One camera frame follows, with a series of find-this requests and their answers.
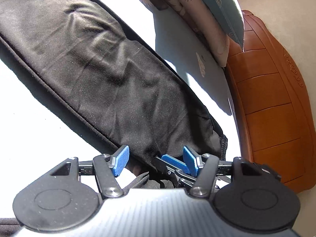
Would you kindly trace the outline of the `blue floral bed sheet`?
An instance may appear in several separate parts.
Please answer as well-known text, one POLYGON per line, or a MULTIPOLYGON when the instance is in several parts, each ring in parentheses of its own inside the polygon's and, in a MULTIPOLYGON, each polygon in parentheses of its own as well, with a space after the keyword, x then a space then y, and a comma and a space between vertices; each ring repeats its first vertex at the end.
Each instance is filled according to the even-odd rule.
MULTIPOLYGON (((229 130, 235 125, 231 116, 228 85, 223 70, 218 66, 213 54, 171 6, 168 5, 168 9, 159 11, 149 0, 96 1, 105 6, 113 17, 126 24, 133 35, 189 85, 227 138, 229 130)), ((13 56, 12 58, 16 66, 21 67, 13 56)), ((39 87, 49 93, 24 68, 21 69, 39 87)))

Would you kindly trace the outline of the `black track pants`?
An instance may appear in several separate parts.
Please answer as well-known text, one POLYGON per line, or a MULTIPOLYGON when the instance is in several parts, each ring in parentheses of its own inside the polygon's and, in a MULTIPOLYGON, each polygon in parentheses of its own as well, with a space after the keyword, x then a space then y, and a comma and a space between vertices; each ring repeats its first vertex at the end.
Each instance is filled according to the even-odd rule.
POLYGON ((1 0, 1 45, 110 150, 155 171, 227 138, 189 85, 96 0, 1 0))

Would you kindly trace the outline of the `wooden headboard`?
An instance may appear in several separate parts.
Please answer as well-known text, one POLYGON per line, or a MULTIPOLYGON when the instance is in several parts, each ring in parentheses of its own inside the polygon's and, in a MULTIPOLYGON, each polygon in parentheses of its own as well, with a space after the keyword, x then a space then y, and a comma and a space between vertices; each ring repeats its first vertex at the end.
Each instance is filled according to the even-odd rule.
POLYGON ((252 12, 244 45, 225 69, 243 157, 268 165, 296 193, 315 186, 315 127, 308 91, 291 55, 252 12))

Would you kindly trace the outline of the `beige floral pillow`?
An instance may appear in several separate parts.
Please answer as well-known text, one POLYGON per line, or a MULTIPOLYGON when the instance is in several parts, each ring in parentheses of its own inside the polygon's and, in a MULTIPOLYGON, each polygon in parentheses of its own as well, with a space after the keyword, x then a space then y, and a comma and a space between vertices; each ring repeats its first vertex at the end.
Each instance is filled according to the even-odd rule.
MULTIPOLYGON (((165 0, 173 8, 175 0, 165 0)), ((176 0, 182 5, 194 28, 201 32, 220 67, 225 67, 229 52, 229 39, 216 18, 202 0, 176 0)))

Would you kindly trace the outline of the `blue floral pillow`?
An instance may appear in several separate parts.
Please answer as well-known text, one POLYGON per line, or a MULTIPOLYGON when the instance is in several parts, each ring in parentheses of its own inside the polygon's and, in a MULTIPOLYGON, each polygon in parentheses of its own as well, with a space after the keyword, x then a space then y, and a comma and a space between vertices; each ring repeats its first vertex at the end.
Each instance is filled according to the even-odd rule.
POLYGON ((228 35, 244 48, 244 19, 237 0, 202 0, 228 35))

